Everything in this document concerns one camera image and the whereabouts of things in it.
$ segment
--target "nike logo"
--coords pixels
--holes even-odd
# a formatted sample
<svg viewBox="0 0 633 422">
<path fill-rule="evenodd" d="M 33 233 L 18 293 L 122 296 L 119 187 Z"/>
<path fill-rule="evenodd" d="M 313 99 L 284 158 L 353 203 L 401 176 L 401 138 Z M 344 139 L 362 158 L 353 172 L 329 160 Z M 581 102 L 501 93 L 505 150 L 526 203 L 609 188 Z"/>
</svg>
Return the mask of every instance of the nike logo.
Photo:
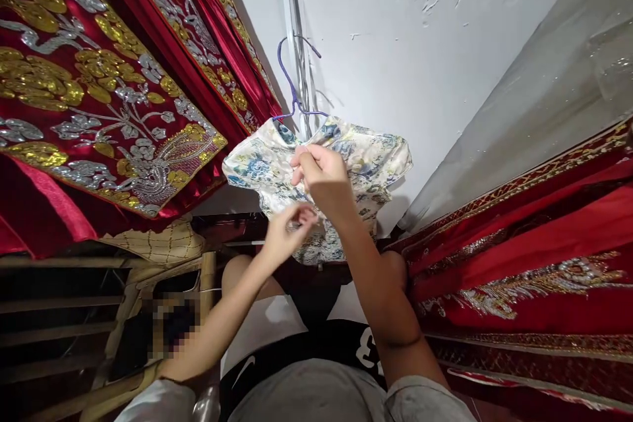
<svg viewBox="0 0 633 422">
<path fill-rule="evenodd" d="M 246 360 L 246 363 L 244 363 L 244 366 L 242 366 L 242 370 L 239 372 L 239 374 L 237 375 L 237 377 L 235 378 L 235 382 L 237 382 L 237 380 L 239 379 L 239 377 L 242 375 L 242 373 L 246 370 L 246 368 L 250 365 L 250 364 L 255 364 L 255 356 L 251 355 L 249 356 L 249 358 Z M 233 389 L 235 387 L 235 382 L 233 383 L 233 386 L 231 386 L 231 389 Z"/>
</svg>

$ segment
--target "floral dress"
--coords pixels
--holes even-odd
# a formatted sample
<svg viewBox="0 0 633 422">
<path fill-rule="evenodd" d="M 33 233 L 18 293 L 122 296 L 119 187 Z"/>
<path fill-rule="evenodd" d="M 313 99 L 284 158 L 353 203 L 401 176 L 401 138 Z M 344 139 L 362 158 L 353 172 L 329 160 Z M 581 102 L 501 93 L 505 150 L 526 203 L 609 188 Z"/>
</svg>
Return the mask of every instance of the floral dress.
<svg viewBox="0 0 633 422">
<path fill-rule="evenodd" d="M 222 169 L 229 184 L 259 193 L 262 211 L 271 218 L 286 206 L 305 201 L 314 204 L 303 183 L 290 184 L 290 159 L 299 145 L 318 144 L 340 153 L 356 195 L 358 214 L 372 236 L 376 214 L 391 201 L 389 185 L 413 166 L 409 146 L 400 136 L 377 133 L 330 116 L 307 142 L 301 142 L 282 123 L 273 119 L 233 149 Z M 317 209 L 321 218 L 316 231 L 293 255 L 304 265 L 345 260 L 334 226 Z"/>
</svg>

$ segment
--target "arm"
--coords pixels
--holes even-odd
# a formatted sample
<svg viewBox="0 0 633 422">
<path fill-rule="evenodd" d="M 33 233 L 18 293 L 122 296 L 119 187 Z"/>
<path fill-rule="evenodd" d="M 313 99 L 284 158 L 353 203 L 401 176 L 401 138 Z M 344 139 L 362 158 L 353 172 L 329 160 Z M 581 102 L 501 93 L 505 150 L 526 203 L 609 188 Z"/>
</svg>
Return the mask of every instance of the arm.
<svg viewBox="0 0 633 422">
<path fill-rule="evenodd" d="M 292 221 L 299 222 L 300 227 L 288 231 Z M 266 279 L 299 248 L 316 222 L 317 216 L 307 203 L 289 206 L 275 216 L 268 225 L 262 251 L 235 288 L 211 310 L 200 330 L 189 334 L 172 359 L 165 362 L 161 376 L 184 382 L 213 367 L 233 341 Z"/>
<path fill-rule="evenodd" d="M 290 163 L 292 184 L 304 181 L 317 206 L 332 222 L 343 244 L 382 368 L 391 386 L 404 376 L 420 375 L 448 383 L 418 325 L 415 312 L 357 215 L 347 169 L 341 157 L 318 145 L 297 149 Z"/>
</svg>

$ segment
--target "white shorts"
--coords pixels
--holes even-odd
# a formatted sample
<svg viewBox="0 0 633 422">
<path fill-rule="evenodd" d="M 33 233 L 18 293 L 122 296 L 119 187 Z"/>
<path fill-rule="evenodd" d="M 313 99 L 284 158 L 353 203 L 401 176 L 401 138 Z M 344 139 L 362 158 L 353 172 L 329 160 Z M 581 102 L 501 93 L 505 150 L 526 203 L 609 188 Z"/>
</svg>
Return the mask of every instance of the white shorts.
<svg viewBox="0 0 633 422">
<path fill-rule="evenodd" d="M 367 323 L 354 282 L 341 286 L 327 319 Z M 306 331 L 308 329 L 290 295 L 275 295 L 256 301 L 222 357 L 220 377 L 259 348 Z"/>
</svg>

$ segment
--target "hanger hook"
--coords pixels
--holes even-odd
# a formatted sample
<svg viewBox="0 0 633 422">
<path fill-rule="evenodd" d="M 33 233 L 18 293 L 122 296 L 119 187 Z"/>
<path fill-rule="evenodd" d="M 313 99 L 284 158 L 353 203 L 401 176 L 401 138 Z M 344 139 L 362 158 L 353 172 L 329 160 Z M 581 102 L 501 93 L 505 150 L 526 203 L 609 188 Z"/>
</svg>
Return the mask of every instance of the hanger hook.
<svg viewBox="0 0 633 422">
<path fill-rule="evenodd" d="M 294 37 L 301 38 L 304 42 L 308 43 L 308 46 L 312 48 L 316 56 L 319 59 L 321 58 L 321 53 L 319 53 L 317 49 L 314 46 L 312 46 L 312 43 L 306 40 L 302 35 L 296 34 L 294 35 Z M 297 89 L 295 88 L 295 85 L 292 83 L 292 79 L 290 79 L 290 75 L 286 71 L 286 67 L 284 66 L 284 62 L 282 61 L 282 46 L 284 45 L 284 41 L 286 41 L 287 39 L 288 37 L 286 36 L 284 39 L 282 39 L 279 42 L 279 45 L 277 46 L 277 61 L 279 61 L 279 66 L 281 66 L 282 71 L 284 72 L 284 76 L 286 76 L 286 79 L 288 81 L 288 84 L 290 84 L 290 92 L 292 93 L 292 110 L 290 111 L 290 113 L 278 115 L 276 117 L 273 117 L 272 119 L 279 120 L 279 119 L 285 119 L 286 117 L 291 117 L 295 113 L 295 110 L 297 107 L 299 108 L 299 111 L 301 113 L 304 113 L 307 115 L 324 115 L 325 117 L 328 117 L 328 115 L 325 112 L 320 112 L 320 111 L 310 112 L 310 111 L 304 110 L 303 107 L 301 107 L 301 101 L 297 97 Z"/>
</svg>

